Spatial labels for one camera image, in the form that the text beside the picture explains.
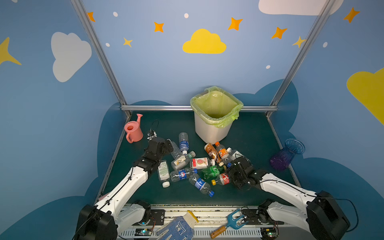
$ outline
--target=blue garden fork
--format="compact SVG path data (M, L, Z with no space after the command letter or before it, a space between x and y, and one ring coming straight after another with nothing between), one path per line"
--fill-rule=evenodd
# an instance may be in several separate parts
M240 219L244 218L244 215L241 215L240 217L235 218L235 219L233 218L233 215L235 213L237 213L238 211L240 211L240 209L237 209L236 211L234 211L233 213L231 213L230 215L227 216L227 220L228 220L227 225L222 226L219 229L217 229L216 231L214 231L213 233L211 233L211 238L212 239L214 239L215 237L219 236L221 233L225 232L225 230L227 230L228 227L231 227L231 228L237 230L237 229L241 228L242 226L244 226L245 224L248 223L248 221L246 221L243 224L238 224L237 223L237 221L239 221Z

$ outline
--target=white trash can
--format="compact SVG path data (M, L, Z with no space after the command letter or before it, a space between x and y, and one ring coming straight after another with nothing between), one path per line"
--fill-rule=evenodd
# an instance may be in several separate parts
M216 86L194 96L190 101L195 112L195 131L205 143L225 138L243 103L232 94Z

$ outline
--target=yellow star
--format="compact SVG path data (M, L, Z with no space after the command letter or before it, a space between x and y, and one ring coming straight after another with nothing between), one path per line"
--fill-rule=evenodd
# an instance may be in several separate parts
M164 23L156 23L155 22L155 31L160 31L163 33L163 25L164 25Z
M132 48L132 46L131 46L132 40L128 41L125 38L124 38L124 40L125 40L125 43L123 45L129 45Z
M96 22L95 19L93 18L93 12L88 13L89 20Z
M306 39L301 39L301 37L299 36L299 40L297 40L296 43L292 44L293 45L297 45L299 48L301 47L301 44L305 41Z
M349 12L349 14L343 19L343 20L348 20L349 23L352 22L352 19L357 15L359 14L358 11L355 11L353 8L351 9L351 11Z
M10 61L21 65L14 57L8 53L9 38L6 38L2 44L0 44L0 65L5 61Z
M277 28L275 35L273 35L271 38L280 38L281 39L285 30L287 30L287 28L286 29Z
M239 30L239 24L241 23L241 21L243 21L243 20L242 19L236 20L236 19L232 18L232 23L229 26L228 30L236 29L238 31Z

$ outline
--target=green table surface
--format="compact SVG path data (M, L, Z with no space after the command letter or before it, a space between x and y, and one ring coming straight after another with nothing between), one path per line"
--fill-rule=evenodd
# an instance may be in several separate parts
M104 194L117 186L127 175L133 162L144 153L144 149L148 145L146 134L155 119L159 120L159 126L156 129L158 137L169 138L178 144L179 133L186 132L189 137L189 151L195 151L196 157L208 157L204 150L205 142L195 132L193 112L146 111L142 112L142 114L141 129L144 137L139 142L132 144L128 143L124 137L103 191ZM136 120L135 112L132 114L131 120ZM221 140L220 143L226 148L231 147L245 155L256 169L262 168L294 184L293 177L288 169L277 172L269 165L269 158L279 151L279 146L264 113L240 112L238 120L233 122L227 137ZM169 154L163 159L167 160L169 171L173 171L170 164L171 160L173 160L172 156ZM163 188L158 174L155 172L133 194L128 202L142 200L150 204L259 205L270 198L282 204L290 205L279 197L256 188L246 191L237 190L232 184L212 186L210 183L210 185L215 192L213 197L200 193L188 180L171 182L169 187Z

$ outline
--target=pile of bottles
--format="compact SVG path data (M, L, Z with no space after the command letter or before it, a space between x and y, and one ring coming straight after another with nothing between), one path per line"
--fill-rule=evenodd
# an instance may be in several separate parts
M178 182L183 179L188 181L200 190L203 194L213 197L215 194L211 190L211 186L207 182L211 180L212 185L226 185L230 183L228 175L225 173L227 168L231 166L231 162L242 156L237 150L225 148L219 142L214 147L211 143L204 146L209 157L195 158L194 151L189 150L188 134L181 132L179 134L179 145L171 141L173 152L171 155L173 160L171 166L174 171L169 172L166 160L160 162L158 173L159 180L163 187L169 187L171 182Z

